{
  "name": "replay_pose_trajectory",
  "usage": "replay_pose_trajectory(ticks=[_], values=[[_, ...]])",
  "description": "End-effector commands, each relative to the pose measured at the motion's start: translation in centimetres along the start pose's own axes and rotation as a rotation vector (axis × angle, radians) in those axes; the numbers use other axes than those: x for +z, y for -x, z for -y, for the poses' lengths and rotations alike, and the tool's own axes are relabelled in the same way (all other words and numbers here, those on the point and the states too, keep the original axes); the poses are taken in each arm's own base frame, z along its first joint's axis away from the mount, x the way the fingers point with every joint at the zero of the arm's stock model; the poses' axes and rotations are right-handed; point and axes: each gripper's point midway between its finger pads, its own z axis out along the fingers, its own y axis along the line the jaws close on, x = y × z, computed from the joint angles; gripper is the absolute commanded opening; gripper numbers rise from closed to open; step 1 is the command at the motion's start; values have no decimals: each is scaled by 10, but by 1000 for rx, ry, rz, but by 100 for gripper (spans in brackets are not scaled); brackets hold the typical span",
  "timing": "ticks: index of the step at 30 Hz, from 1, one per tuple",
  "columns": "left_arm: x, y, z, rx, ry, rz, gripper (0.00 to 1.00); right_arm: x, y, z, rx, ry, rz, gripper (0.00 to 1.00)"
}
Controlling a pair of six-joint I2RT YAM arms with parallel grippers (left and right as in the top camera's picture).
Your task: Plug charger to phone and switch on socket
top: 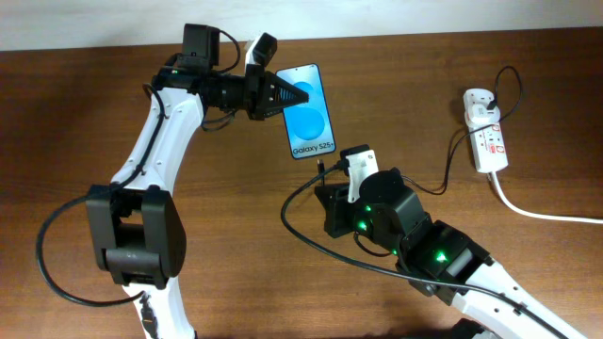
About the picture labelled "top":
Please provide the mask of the blue Galaxy smartphone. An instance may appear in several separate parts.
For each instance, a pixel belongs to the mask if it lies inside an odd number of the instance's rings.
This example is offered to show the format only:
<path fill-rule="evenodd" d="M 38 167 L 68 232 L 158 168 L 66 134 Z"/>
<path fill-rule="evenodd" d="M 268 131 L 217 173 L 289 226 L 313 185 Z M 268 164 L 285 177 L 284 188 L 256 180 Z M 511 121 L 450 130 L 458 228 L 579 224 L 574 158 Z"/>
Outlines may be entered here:
<path fill-rule="evenodd" d="M 306 103 L 284 109 L 291 156 L 301 160 L 333 153 L 336 150 L 334 132 L 318 65 L 281 69 L 276 74 L 309 97 Z"/>

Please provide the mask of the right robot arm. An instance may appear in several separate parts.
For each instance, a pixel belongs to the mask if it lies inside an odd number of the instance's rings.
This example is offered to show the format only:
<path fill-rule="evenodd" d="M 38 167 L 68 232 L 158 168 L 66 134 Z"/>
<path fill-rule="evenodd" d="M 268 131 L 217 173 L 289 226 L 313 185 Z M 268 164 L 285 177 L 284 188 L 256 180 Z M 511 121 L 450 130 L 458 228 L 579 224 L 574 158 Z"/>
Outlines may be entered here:
<path fill-rule="evenodd" d="M 547 309 L 468 235 L 432 220 L 397 169 L 369 175 L 351 197 L 349 184 L 321 185 L 325 231 L 356 233 L 397 258 L 398 272 L 419 278 L 427 297 L 477 321 L 493 338 L 579 338 L 580 332 Z"/>

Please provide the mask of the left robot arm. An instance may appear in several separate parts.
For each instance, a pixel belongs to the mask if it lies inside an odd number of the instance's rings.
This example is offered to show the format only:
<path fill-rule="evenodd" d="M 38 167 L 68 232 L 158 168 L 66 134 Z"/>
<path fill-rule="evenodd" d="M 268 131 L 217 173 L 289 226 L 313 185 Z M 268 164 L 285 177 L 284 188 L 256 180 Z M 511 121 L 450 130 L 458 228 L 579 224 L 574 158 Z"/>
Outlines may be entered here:
<path fill-rule="evenodd" d="M 195 338 L 178 276 L 187 236 L 173 201 L 187 146 L 215 107 L 232 118 L 239 110 L 262 121 L 308 102 L 305 91 L 287 84 L 267 66 L 277 51 L 268 33 L 244 53 L 245 73 L 219 70 L 222 30 L 186 24 L 181 52 L 171 56 L 146 87 L 147 120 L 133 151 L 109 185 L 90 187 L 86 208 L 96 263 L 129 296 L 148 338 Z"/>

